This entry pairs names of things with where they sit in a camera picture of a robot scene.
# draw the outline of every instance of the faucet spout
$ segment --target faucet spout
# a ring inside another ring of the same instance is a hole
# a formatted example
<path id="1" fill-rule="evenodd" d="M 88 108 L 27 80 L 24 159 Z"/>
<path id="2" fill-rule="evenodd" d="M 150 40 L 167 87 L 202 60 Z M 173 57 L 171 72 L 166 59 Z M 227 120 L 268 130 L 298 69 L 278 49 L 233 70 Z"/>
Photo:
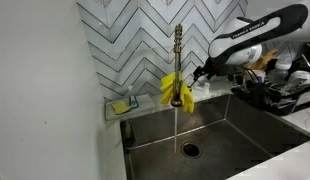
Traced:
<path id="1" fill-rule="evenodd" d="M 174 53 L 175 53 L 175 79 L 173 82 L 173 98 L 171 99 L 171 105 L 174 107 L 182 106 L 182 100 L 180 98 L 181 79 L 179 77 L 179 71 L 181 69 L 181 40 L 182 40 L 183 27 L 181 24 L 175 26 L 175 39 L 174 39 Z"/>

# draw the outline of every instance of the kitchen sink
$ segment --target kitchen sink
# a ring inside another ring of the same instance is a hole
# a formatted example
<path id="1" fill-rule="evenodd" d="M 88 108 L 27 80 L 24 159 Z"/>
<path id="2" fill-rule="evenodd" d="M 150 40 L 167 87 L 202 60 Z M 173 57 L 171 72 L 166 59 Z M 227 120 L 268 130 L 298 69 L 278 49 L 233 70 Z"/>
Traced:
<path id="1" fill-rule="evenodd" d="M 227 179 L 310 140 L 289 122 L 225 95 L 121 122 L 127 179 Z"/>

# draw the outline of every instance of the sink drain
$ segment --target sink drain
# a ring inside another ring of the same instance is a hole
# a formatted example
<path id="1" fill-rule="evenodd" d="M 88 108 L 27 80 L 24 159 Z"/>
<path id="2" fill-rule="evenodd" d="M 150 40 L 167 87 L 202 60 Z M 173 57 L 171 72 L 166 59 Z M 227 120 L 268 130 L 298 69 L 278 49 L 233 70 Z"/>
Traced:
<path id="1" fill-rule="evenodd" d="M 184 143 L 181 150 L 184 156 L 192 159 L 199 158 L 202 155 L 201 149 L 193 143 Z"/>

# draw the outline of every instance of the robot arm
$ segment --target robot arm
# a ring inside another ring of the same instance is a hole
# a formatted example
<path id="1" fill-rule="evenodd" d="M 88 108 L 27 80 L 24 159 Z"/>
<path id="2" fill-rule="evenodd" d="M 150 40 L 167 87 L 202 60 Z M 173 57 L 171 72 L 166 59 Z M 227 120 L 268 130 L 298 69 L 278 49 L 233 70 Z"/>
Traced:
<path id="1" fill-rule="evenodd" d="M 225 34 L 217 36 L 209 47 L 209 58 L 204 67 L 194 71 L 194 80 L 208 74 L 218 74 L 218 66 L 245 66 L 258 60 L 261 43 L 299 31 L 308 19 L 309 11 L 303 4 L 294 4 L 266 15 L 256 21 L 236 18 Z"/>

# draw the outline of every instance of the water stream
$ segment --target water stream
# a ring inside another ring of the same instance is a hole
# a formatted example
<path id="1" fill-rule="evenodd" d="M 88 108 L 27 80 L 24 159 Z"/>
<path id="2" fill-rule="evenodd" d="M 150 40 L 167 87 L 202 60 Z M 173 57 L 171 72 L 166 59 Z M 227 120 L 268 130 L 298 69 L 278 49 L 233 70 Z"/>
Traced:
<path id="1" fill-rule="evenodd" d="M 177 118 L 178 118 L 178 108 L 175 108 L 175 134 L 174 134 L 174 152 L 176 153 L 177 146 Z"/>

